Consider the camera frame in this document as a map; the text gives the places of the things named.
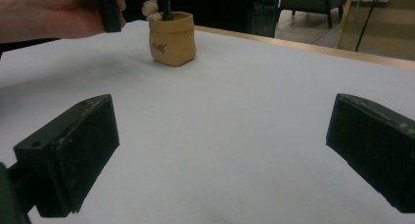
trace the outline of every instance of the table edge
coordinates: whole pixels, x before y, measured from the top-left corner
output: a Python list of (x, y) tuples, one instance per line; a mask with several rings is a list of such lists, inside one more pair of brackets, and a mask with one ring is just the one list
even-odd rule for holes
[(294, 41), (287, 41), (287, 40), (280, 40), (265, 36), (259, 36), (259, 35), (252, 35), (237, 31), (231, 31), (231, 30), (223, 30), (218, 28), (212, 28), (212, 27), (206, 27), (206, 26), (200, 26), (195, 25), (195, 30), (198, 31), (204, 31), (209, 33), (215, 33), (215, 34), (221, 34), (221, 35), (227, 35), (227, 36), (233, 36), (238, 38), (244, 38), (244, 39), (250, 39), (254, 41), (259, 42), (265, 42), (275, 45), (281, 45), (285, 47), (320, 53), (320, 54), (326, 54), (336, 57), (342, 57), (352, 60), (359, 60), (379, 65), (386, 65), (386, 66), (392, 66), (392, 67), (403, 67), (408, 69), (415, 69), (415, 62), (409, 61), (409, 60), (402, 60), (397, 58), (390, 58), (390, 57), (384, 57), (384, 56), (377, 56), (377, 55), (370, 55), (370, 54), (364, 54), (364, 53), (356, 53), (352, 51), (347, 50), (340, 50), (335, 48), (329, 48), (329, 47), (323, 47), (323, 46), (316, 46), (311, 44), (304, 44)]

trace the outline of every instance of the pen holder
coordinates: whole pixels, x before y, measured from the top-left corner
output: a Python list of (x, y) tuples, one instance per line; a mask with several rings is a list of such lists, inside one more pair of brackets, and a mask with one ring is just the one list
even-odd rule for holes
[(195, 59), (193, 15), (172, 12), (171, 21), (149, 21), (150, 50), (153, 58), (165, 65), (182, 66)]

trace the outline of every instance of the white table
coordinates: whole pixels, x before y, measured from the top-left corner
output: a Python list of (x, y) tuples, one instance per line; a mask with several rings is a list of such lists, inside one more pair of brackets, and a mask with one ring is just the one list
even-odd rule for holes
[(415, 223), (325, 145), (338, 93), (415, 118), (415, 70), (196, 31), (153, 61), (147, 22), (3, 54), (0, 161), (84, 99), (112, 94), (120, 146), (78, 214), (36, 223)]

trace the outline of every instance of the chair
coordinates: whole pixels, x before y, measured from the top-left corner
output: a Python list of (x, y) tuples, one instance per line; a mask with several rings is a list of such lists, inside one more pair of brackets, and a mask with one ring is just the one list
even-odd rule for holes
[(296, 11), (326, 14), (329, 22), (329, 28), (332, 28), (332, 14), (333, 9), (339, 9), (339, 20), (343, 16), (343, 5), (346, 0), (280, 0), (276, 5), (279, 5), (274, 13), (274, 21), (277, 23), (280, 19), (283, 10), (292, 11), (292, 15)]

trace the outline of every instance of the human hand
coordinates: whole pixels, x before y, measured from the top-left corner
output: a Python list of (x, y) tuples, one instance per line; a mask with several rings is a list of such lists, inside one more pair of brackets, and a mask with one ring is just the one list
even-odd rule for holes
[[(125, 1), (116, 3), (125, 26)], [(99, 0), (0, 0), (0, 42), (81, 38), (104, 31)]]

